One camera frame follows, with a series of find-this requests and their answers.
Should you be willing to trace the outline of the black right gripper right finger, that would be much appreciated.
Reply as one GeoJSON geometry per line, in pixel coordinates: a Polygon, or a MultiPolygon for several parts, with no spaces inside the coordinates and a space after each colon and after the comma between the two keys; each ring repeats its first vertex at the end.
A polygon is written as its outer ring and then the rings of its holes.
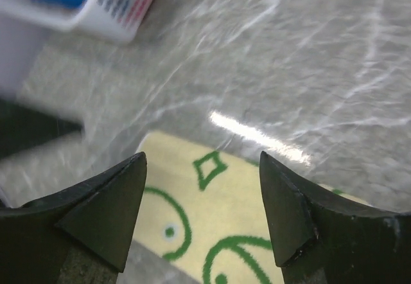
{"type": "Polygon", "coordinates": [[[286,283],[410,282],[410,213],[337,195],[266,152],[259,178],[275,264],[286,283]]]}

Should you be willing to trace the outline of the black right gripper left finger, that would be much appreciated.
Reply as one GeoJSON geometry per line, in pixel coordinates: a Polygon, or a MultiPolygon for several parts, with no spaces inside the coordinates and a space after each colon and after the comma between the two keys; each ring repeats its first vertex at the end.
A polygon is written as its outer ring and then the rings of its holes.
{"type": "Polygon", "coordinates": [[[125,270],[146,183],[137,153],[18,208],[1,208],[2,283],[115,283],[125,270]]]}

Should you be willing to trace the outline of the green white towel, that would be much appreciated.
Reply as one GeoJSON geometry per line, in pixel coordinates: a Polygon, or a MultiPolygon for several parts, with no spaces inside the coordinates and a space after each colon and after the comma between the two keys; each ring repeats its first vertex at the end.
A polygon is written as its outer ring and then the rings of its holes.
{"type": "Polygon", "coordinates": [[[133,238],[201,283],[282,283],[257,164],[151,132],[133,238]]]}

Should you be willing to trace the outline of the white plastic basket left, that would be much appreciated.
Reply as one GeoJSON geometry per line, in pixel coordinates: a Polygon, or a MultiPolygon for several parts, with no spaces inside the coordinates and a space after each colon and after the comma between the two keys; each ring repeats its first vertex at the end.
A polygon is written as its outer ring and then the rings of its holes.
{"type": "Polygon", "coordinates": [[[86,0],[73,10],[34,0],[1,0],[1,13],[58,31],[129,43],[153,0],[86,0]]]}

